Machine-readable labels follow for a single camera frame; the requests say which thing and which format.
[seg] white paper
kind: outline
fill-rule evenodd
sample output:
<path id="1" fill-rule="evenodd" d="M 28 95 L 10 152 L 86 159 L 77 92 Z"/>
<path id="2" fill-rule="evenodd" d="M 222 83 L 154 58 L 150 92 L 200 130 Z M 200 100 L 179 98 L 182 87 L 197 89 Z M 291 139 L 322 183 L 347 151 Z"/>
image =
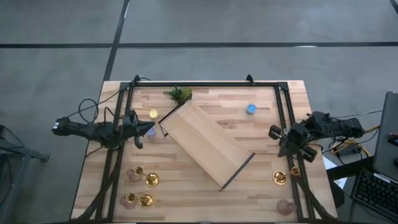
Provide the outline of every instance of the white paper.
<path id="1" fill-rule="evenodd" d="M 325 156 L 323 157 L 323 164 L 325 165 L 326 170 L 331 169 L 336 167 L 337 165 L 334 164 L 332 161 L 328 160 L 328 158 L 326 158 Z M 347 181 L 347 177 L 339 179 L 339 180 L 335 180 L 335 183 L 341 188 L 344 188 L 344 185 L 346 184 Z"/>

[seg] small vase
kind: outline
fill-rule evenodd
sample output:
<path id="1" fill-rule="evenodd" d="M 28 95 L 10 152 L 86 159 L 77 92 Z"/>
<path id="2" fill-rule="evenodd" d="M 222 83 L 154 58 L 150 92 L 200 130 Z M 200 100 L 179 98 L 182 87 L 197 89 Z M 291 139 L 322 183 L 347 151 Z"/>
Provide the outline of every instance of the small vase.
<path id="1" fill-rule="evenodd" d="M 295 212 L 297 207 L 294 203 L 288 202 L 287 200 L 279 200 L 276 204 L 276 209 L 281 215 L 290 215 Z"/>
<path id="2" fill-rule="evenodd" d="M 135 169 L 127 170 L 127 176 L 129 177 L 130 182 L 138 182 L 142 180 L 142 173 L 138 174 Z"/>
<path id="3" fill-rule="evenodd" d="M 137 202 L 138 200 L 134 194 L 128 194 L 120 198 L 120 204 L 125 209 L 133 209 L 137 205 Z"/>

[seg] concrete floor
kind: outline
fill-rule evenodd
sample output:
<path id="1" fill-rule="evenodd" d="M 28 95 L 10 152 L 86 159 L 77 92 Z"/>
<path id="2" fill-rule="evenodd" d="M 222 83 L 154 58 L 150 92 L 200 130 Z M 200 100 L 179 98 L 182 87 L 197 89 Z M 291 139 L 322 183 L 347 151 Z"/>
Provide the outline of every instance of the concrete floor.
<path id="1" fill-rule="evenodd" d="M 0 0 L 0 44 L 111 43 L 122 4 Z M 388 0 L 136 0 L 120 41 L 384 42 L 398 41 L 397 25 Z M 0 49 L 0 123 L 26 146 L 51 153 L 49 163 L 31 163 L 14 223 L 68 220 L 87 141 L 50 130 L 82 99 L 98 98 L 109 52 Z M 384 94 L 397 91 L 397 58 L 397 47 L 119 49 L 110 79 L 305 80 L 312 110 L 340 116 L 382 107 Z M 371 127 L 380 114 L 360 120 Z M 375 141 L 366 146 L 374 152 Z M 338 210 L 342 220 L 350 205 Z M 352 220 L 382 223 L 358 206 Z"/>

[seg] keyboard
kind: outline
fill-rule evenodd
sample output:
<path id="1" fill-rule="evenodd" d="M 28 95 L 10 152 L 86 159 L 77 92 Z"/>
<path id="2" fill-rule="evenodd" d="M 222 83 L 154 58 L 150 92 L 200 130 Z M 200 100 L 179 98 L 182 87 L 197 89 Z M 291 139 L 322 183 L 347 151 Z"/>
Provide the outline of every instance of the keyboard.
<path id="1" fill-rule="evenodd" d="M 398 220 L 398 184 L 362 170 L 356 176 L 351 198 L 393 221 Z"/>

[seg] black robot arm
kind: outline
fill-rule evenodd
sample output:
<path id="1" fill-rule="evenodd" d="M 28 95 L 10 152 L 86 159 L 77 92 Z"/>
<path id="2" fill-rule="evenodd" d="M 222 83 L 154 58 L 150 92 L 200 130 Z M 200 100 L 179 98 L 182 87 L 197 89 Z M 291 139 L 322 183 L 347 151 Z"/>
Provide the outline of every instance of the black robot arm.
<path id="1" fill-rule="evenodd" d="M 134 137 L 134 144 L 142 149 L 140 137 L 145 135 L 155 123 L 153 121 L 140 121 L 134 110 L 123 115 L 122 125 L 114 128 L 112 122 L 101 122 L 95 124 L 81 124 L 70 121 L 69 118 L 56 120 L 52 132 L 58 136 L 76 135 L 90 141 L 97 141 L 101 146 L 109 149 L 118 147 L 123 141 Z"/>
<path id="2" fill-rule="evenodd" d="M 278 157 L 302 153 L 303 158 L 312 162 L 317 151 L 308 144 L 311 141 L 323 138 L 345 136 L 345 138 L 360 138 L 365 133 L 358 119 L 337 119 L 329 113 L 314 111 L 300 123 L 293 124 L 287 134 L 275 125 L 272 125 L 268 135 L 272 139 L 280 139 Z"/>

